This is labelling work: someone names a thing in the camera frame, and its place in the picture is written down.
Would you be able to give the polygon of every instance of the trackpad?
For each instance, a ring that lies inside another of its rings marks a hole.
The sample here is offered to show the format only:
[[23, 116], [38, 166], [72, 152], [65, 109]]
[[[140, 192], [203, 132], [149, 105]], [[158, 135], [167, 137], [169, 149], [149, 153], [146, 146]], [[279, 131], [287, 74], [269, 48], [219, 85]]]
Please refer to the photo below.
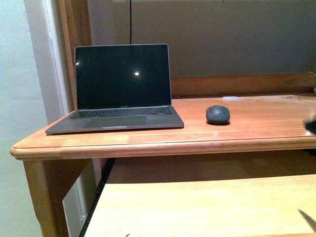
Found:
[[127, 127], [146, 125], [146, 116], [94, 118], [85, 128]]

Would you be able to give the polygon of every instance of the laptop lid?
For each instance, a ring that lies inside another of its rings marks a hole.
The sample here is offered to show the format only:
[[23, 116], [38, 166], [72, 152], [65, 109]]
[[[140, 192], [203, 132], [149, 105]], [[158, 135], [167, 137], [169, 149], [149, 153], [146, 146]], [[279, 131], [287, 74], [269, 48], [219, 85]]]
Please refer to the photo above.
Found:
[[78, 109], [171, 105], [167, 44], [76, 48]]

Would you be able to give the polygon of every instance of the white sticker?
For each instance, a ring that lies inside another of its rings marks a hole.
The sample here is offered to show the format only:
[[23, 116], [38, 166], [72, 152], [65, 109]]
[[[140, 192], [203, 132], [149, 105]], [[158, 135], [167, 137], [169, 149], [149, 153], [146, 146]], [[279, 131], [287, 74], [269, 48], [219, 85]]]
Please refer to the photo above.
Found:
[[224, 96], [223, 99], [224, 100], [238, 100], [239, 97], [238, 96]]

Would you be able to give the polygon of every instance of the gray mouse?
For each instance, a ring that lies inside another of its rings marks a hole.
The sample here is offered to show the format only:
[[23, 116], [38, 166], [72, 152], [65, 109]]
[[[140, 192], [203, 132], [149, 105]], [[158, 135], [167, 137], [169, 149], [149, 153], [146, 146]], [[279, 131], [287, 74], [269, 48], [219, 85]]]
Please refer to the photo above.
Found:
[[206, 110], [206, 119], [208, 124], [227, 125], [230, 124], [230, 118], [231, 115], [229, 109], [224, 106], [214, 105]]

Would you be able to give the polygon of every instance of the laptop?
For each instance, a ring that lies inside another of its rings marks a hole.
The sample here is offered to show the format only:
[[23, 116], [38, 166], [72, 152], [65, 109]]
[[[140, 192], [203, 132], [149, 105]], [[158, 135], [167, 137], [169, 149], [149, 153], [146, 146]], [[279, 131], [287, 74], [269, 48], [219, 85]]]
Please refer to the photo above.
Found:
[[171, 105], [167, 44], [75, 49], [77, 110], [47, 134], [181, 128]]

